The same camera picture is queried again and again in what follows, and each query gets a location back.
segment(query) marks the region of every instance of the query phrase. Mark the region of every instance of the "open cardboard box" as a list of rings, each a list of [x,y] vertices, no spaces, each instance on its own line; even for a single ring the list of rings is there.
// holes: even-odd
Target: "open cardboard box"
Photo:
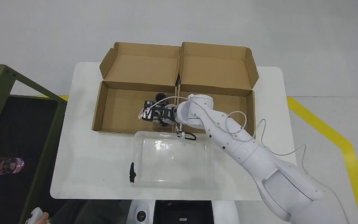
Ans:
[[[174,132],[173,125],[138,120],[146,100],[159,92],[187,97],[207,94],[214,110],[247,115],[245,127],[255,130],[255,95],[258,73],[251,50],[242,46],[183,43],[179,46],[115,43],[103,59],[103,81],[98,93],[92,129],[99,132],[136,133],[140,130]],[[232,118],[244,123],[241,114]],[[204,130],[184,126],[186,132]]]
[[[214,110],[227,114],[240,110],[247,116],[245,130],[255,131],[255,94],[258,72],[250,48],[199,43],[181,47],[178,96],[206,94],[214,100]],[[231,116],[243,125],[240,113]],[[183,131],[205,133],[187,126]]]
[[[173,132],[173,125],[161,127],[158,123],[138,120],[137,116],[145,101],[154,100],[157,93],[177,95],[179,62],[179,46],[115,43],[100,65],[103,81],[92,130]]]

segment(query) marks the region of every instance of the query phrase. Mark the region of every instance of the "gray floor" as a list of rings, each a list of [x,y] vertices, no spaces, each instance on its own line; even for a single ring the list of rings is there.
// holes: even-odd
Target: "gray floor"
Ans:
[[[248,46],[258,66],[282,69],[288,96],[358,153],[357,11],[356,0],[7,1],[0,7],[0,63],[67,95],[74,66],[101,61],[116,41]],[[37,95],[21,85],[13,93]],[[351,223],[358,223],[340,149],[290,117],[295,145],[308,145],[306,168],[337,192]],[[237,207],[243,224],[283,223],[262,202]]]

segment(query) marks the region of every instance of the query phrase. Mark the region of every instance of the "white table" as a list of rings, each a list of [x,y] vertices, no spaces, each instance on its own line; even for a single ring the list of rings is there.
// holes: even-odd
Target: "white table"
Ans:
[[[258,67],[256,120],[266,118],[265,144],[277,153],[294,148],[282,71]],[[260,200],[255,182],[222,150],[214,151],[214,192],[187,189],[132,188],[129,167],[133,136],[91,130],[102,76],[99,63],[76,65],[51,184],[53,198]],[[295,155],[282,159],[296,164]]]

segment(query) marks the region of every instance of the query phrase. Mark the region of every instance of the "cardboard flap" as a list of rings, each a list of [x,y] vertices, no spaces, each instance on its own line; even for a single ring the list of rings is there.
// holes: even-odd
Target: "cardboard flap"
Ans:
[[[246,105],[246,116],[247,116],[247,124],[246,131],[253,135],[256,129],[256,116],[255,116],[255,92],[251,92],[246,97],[247,105]]]
[[[118,43],[117,52],[110,50],[107,55],[103,62],[113,62],[105,81],[175,86],[179,46]]]
[[[242,88],[222,88],[217,86],[200,86],[200,85],[191,85],[183,84],[180,85],[180,89],[185,92],[204,92],[207,94],[220,94],[227,96],[247,96],[252,90],[245,90]]]
[[[258,72],[250,48],[246,48],[245,63],[248,78],[250,79],[251,88],[253,88],[258,80]]]
[[[180,78],[183,85],[252,90],[258,73],[249,48],[185,42]]]
[[[108,94],[108,87],[101,82],[100,89],[98,90],[95,115],[93,117],[92,130],[101,130],[103,122],[103,114],[105,112],[105,105]]]
[[[105,58],[103,59],[103,61],[100,64],[100,71],[101,71],[103,79],[106,78],[109,70],[111,69],[113,62],[115,61],[115,59],[117,57],[118,46],[119,46],[119,43],[115,42],[113,48],[111,48],[107,52]]]

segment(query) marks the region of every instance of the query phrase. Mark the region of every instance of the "yellow tape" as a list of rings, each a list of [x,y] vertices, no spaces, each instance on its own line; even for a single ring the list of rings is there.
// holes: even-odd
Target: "yellow tape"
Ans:
[[[345,159],[348,175],[351,180],[353,193],[356,199],[356,204],[358,205],[358,161],[352,143],[349,142],[345,137],[341,136],[333,128],[328,126],[325,122],[320,120],[312,112],[307,110],[304,106],[299,104],[292,97],[287,97],[287,103],[289,108],[295,114],[305,120],[314,129],[316,129],[342,150],[343,158]]]
[[[40,95],[40,96],[36,96],[36,97],[43,97],[43,98],[48,98],[48,96],[44,96],[44,95]],[[68,96],[59,96],[62,99],[64,99],[65,101],[68,101]]]

